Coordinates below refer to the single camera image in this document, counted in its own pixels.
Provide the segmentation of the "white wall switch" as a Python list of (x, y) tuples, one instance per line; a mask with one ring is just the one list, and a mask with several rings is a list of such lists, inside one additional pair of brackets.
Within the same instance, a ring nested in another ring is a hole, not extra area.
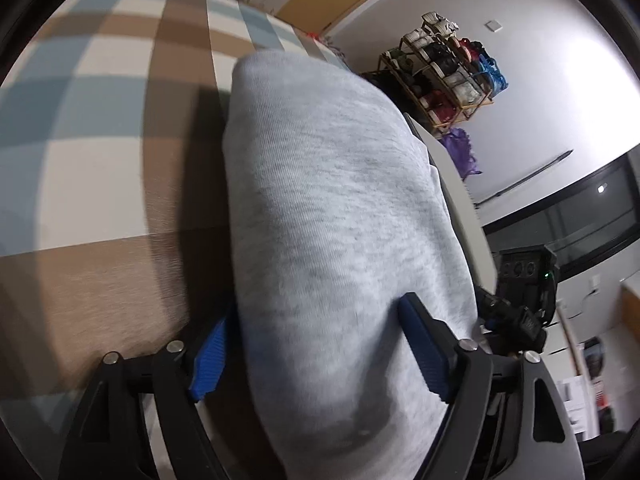
[(502, 24), (495, 20), (488, 21), (485, 26), (491, 32), (500, 32), (500, 30), (503, 29)]

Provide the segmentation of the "wooden shoe rack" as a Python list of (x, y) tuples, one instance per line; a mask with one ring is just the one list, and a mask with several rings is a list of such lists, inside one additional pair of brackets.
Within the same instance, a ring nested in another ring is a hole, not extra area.
[(458, 35), (459, 26), (437, 12), (378, 56), (364, 76), (428, 132), (446, 136), (509, 88), (484, 44)]

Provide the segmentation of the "grey leaning pole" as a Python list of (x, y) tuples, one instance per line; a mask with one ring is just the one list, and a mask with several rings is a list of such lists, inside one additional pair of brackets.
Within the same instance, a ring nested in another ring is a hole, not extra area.
[(548, 169), (554, 167), (555, 165), (559, 164), (563, 160), (569, 158), (570, 155), (573, 154), (573, 153), (574, 153), (574, 150), (567, 150), (567, 151), (559, 154), (554, 159), (549, 160), (548, 162), (546, 162), (542, 166), (539, 166), (535, 170), (533, 170), (533, 171), (529, 172), (528, 174), (526, 174), (524, 177), (521, 177), (518, 180), (514, 181), (513, 183), (507, 185), (505, 188), (502, 188), (501, 190), (499, 190), (499, 191), (495, 192), (494, 194), (491, 194), (491, 195), (483, 198), (482, 200), (478, 200), (477, 202), (474, 202), (473, 203), (474, 208), (478, 209), (481, 206), (484, 206), (484, 205), (492, 202), (493, 200), (496, 200), (497, 198), (503, 196), (504, 194), (515, 190), (516, 188), (518, 188), (522, 184), (524, 184), (524, 183), (526, 183), (526, 182), (528, 182), (530, 180), (533, 180), (534, 177), (539, 176), (543, 172), (545, 172)]

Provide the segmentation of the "purple plastic bag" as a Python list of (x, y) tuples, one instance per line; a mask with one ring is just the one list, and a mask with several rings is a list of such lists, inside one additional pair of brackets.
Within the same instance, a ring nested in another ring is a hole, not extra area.
[(481, 174), (477, 159), (473, 153), (471, 139), (462, 128), (452, 127), (439, 140), (449, 154), (460, 178), (465, 181), (469, 176)]

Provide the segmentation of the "checkered bed sheet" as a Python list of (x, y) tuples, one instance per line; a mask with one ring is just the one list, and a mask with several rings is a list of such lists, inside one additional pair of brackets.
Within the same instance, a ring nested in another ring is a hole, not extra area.
[(104, 352), (188, 322), (186, 238), (226, 224), (238, 58), (338, 57), (234, 0), (66, 0), (1, 87), (1, 416), (52, 452)]

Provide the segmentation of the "light grey hoodie sweatshirt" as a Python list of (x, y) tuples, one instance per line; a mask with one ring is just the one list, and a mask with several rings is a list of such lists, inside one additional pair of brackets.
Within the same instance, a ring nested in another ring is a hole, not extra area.
[(288, 478), (414, 477), (446, 408), (396, 302), (460, 337), (476, 319), (425, 145), (359, 76), (260, 51), (234, 66), (222, 149), (250, 393)]

